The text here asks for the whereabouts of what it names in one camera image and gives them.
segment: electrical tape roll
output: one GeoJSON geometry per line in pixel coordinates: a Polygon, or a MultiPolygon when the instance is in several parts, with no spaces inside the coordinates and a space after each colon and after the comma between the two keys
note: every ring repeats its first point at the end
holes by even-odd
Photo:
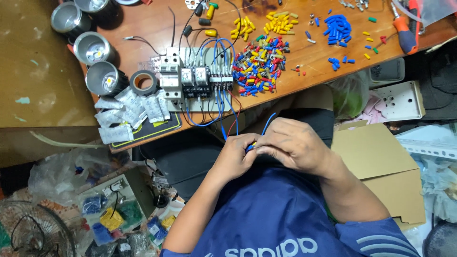
{"type": "Polygon", "coordinates": [[[154,73],[149,70],[139,70],[130,77],[130,88],[139,96],[150,96],[155,94],[159,87],[157,86],[157,78],[154,73]],[[151,79],[151,86],[147,88],[139,88],[140,81],[143,79],[151,79]]]}

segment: hand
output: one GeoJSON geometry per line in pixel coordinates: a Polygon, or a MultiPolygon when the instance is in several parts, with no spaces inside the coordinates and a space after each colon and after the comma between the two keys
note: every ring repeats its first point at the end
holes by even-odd
{"type": "Polygon", "coordinates": [[[255,150],[246,153],[245,149],[257,141],[259,137],[260,135],[255,133],[229,136],[208,175],[221,180],[222,183],[227,183],[243,175],[251,168],[257,157],[255,150]]]}
{"type": "Polygon", "coordinates": [[[310,125],[286,118],[273,120],[255,148],[257,154],[271,155],[287,168],[323,177],[333,155],[310,125]]]}

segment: white stripe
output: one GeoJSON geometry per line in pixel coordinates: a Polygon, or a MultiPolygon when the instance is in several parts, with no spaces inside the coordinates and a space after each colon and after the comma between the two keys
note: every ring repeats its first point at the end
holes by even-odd
{"type": "Polygon", "coordinates": [[[370,256],[372,256],[372,257],[408,257],[403,254],[391,253],[391,252],[378,252],[378,253],[370,254],[370,256]]]}
{"type": "Polygon", "coordinates": [[[409,247],[409,248],[415,250],[414,247],[412,247],[410,244],[408,244],[407,242],[405,242],[405,241],[403,241],[403,240],[401,240],[401,239],[399,239],[399,238],[396,238],[396,237],[394,237],[394,236],[384,236],[384,235],[365,236],[365,237],[363,237],[363,238],[357,240],[357,243],[358,243],[358,244],[361,244],[361,243],[364,243],[364,242],[366,242],[366,241],[370,241],[370,240],[380,240],[380,239],[392,240],[392,241],[395,241],[395,242],[397,242],[397,243],[403,244],[403,245],[405,245],[405,246],[407,246],[407,247],[409,247]]]}
{"type": "Polygon", "coordinates": [[[362,252],[365,252],[365,251],[369,251],[369,250],[373,250],[373,249],[378,249],[378,248],[390,248],[390,249],[395,249],[395,250],[401,250],[401,251],[404,251],[404,252],[407,252],[407,253],[410,253],[416,257],[420,257],[417,253],[415,253],[414,251],[411,251],[410,249],[406,248],[406,247],[403,247],[403,246],[397,246],[397,245],[393,245],[393,244],[375,244],[375,245],[369,245],[369,246],[366,246],[366,247],[363,247],[360,249],[360,251],[362,252]]]}

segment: cardboard box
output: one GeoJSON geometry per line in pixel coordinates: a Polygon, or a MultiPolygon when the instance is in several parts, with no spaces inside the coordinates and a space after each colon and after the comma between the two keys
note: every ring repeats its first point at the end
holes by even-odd
{"type": "Polygon", "coordinates": [[[419,167],[382,123],[366,123],[341,125],[334,132],[331,149],[392,217],[399,217],[396,221],[402,230],[425,223],[419,167]]]}

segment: wooden table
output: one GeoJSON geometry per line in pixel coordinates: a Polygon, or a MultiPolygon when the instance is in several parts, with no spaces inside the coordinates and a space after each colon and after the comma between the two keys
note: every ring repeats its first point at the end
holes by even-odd
{"type": "MultiPolygon", "coordinates": [[[[238,18],[238,13],[225,0],[212,0],[212,2],[219,4],[219,8],[214,12],[211,27],[216,28],[220,36],[230,38],[230,31],[235,28],[233,21],[238,18]]],[[[283,0],[281,6],[275,0],[253,0],[252,2],[249,2],[249,0],[234,0],[233,3],[239,8],[241,16],[244,17],[247,15],[257,27],[250,34],[249,40],[254,40],[257,36],[264,34],[262,28],[269,21],[265,18],[265,15],[270,11],[289,11],[299,15],[299,24],[295,25],[292,29],[296,35],[284,36],[284,40],[290,43],[291,52],[287,54],[286,71],[282,73],[276,83],[277,92],[274,94],[258,94],[259,97],[240,97],[238,94],[238,85],[235,85],[233,93],[240,100],[242,109],[253,107],[271,101],[272,99],[366,69],[378,63],[404,56],[397,36],[388,40],[387,45],[378,47],[379,54],[375,54],[372,50],[364,48],[367,44],[372,46],[378,45],[381,42],[379,37],[382,35],[389,37],[396,33],[392,25],[393,14],[390,8],[390,2],[387,0],[371,0],[369,9],[364,12],[360,12],[357,8],[345,8],[338,0],[283,0]],[[327,44],[327,37],[322,34],[326,30],[323,20],[329,16],[327,14],[329,9],[333,10],[330,15],[345,15],[352,26],[352,39],[349,41],[347,48],[329,46],[327,44]],[[321,18],[320,27],[316,25],[310,26],[308,24],[311,20],[309,17],[311,13],[321,18]],[[369,17],[376,18],[377,22],[368,21],[369,17]],[[317,41],[316,44],[312,44],[306,40],[304,33],[306,30],[312,35],[312,39],[317,41]],[[363,31],[369,32],[374,42],[366,41],[367,36],[362,34],[363,31]],[[370,60],[364,57],[365,53],[371,56],[370,60]],[[347,55],[350,59],[355,59],[356,63],[343,64],[336,72],[333,71],[327,59],[329,57],[342,59],[344,55],[347,55]],[[291,68],[295,68],[296,65],[301,66],[301,71],[306,71],[306,76],[298,76],[295,71],[290,70],[291,68]]],[[[119,27],[111,30],[98,28],[97,31],[105,36],[118,51],[120,57],[119,69],[128,76],[138,70],[138,62],[147,61],[150,56],[156,56],[156,54],[143,42],[124,41],[122,38],[141,36],[147,39],[159,53],[165,53],[166,47],[171,45],[173,31],[173,18],[171,12],[168,10],[168,5],[176,15],[174,46],[178,46],[184,24],[192,12],[184,4],[184,0],[155,0],[149,6],[142,4],[137,6],[122,6],[123,20],[119,27]]],[[[198,25],[198,18],[196,16],[191,19],[189,24],[194,29],[201,27],[198,25]]],[[[429,48],[455,35],[457,35],[455,18],[447,17],[426,28],[425,35],[420,37],[419,47],[421,49],[429,48]]],[[[200,33],[197,36],[197,32],[193,32],[189,36],[189,41],[192,46],[198,47],[204,38],[206,38],[204,33],[200,33]]],[[[239,39],[235,44],[235,50],[240,52],[245,46],[246,42],[239,39]]],[[[187,47],[185,37],[182,39],[181,47],[187,47]]],[[[236,101],[232,103],[237,111],[240,106],[236,101]]],[[[201,118],[201,114],[194,113],[192,115],[193,120],[200,121],[201,118]]],[[[187,123],[183,122],[180,129],[170,133],[179,132],[189,127],[187,123]]],[[[162,136],[138,142],[137,145],[147,143],[162,136]]]]}

